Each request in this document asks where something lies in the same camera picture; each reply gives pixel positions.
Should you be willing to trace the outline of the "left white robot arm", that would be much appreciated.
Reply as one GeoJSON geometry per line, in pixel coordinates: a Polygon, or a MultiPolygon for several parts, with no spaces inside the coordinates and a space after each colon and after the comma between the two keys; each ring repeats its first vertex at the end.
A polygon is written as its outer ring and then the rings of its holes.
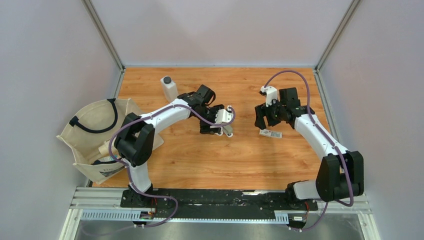
{"type": "Polygon", "coordinates": [[[196,117],[199,119],[200,133],[219,135],[226,133],[224,127],[236,117],[229,105],[214,105],[216,94],[205,85],[197,91],[183,93],[169,104],[149,113],[128,114],[121,128],[112,135],[108,150],[118,151],[119,159],[127,170],[129,187],[135,191],[133,200],[140,207],[148,207],[154,198],[150,189],[148,159],[153,152],[155,137],[175,123],[196,117]]]}

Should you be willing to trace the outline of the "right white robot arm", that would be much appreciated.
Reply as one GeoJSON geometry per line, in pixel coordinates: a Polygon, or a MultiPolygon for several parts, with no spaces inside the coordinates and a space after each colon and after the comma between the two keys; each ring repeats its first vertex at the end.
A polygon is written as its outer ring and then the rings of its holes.
{"type": "Polygon", "coordinates": [[[363,156],[359,151],[348,150],[331,136],[314,111],[301,105],[296,88],[278,90],[263,86],[259,92],[265,96],[265,103],[255,107],[254,125],[260,133],[280,137],[280,133],[267,128],[285,122],[307,141],[320,159],[315,180],[288,184],[285,203],[289,208],[299,209],[307,199],[340,202],[364,193],[363,156]]]}

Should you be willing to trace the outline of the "grey staple box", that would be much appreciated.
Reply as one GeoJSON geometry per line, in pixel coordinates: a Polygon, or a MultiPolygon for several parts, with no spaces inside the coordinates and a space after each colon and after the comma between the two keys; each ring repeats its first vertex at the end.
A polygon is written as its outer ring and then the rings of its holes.
{"type": "Polygon", "coordinates": [[[265,137],[269,137],[269,138],[277,138],[277,139],[281,139],[282,136],[283,136],[281,132],[273,131],[273,130],[269,130],[269,129],[260,129],[259,134],[261,136],[265,136],[265,137]]]}

